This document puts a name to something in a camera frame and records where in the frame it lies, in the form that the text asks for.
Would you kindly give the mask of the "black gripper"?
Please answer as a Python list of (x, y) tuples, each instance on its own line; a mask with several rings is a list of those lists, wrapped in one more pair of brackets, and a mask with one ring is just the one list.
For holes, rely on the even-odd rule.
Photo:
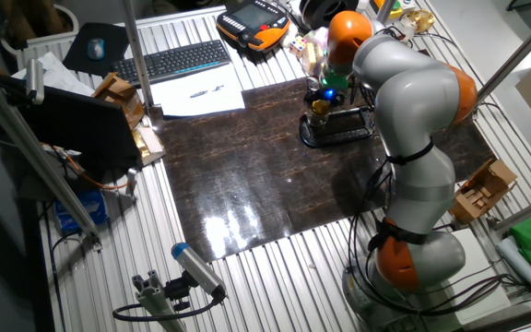
[(310, 112), (314, 111), (315, 101), (326, 101), (331, 106), (330, 112), (333, 113), (339, 106), (344, 105), (345, 95), (335, 89), (309, 89), (304, 96), (304, 102)]

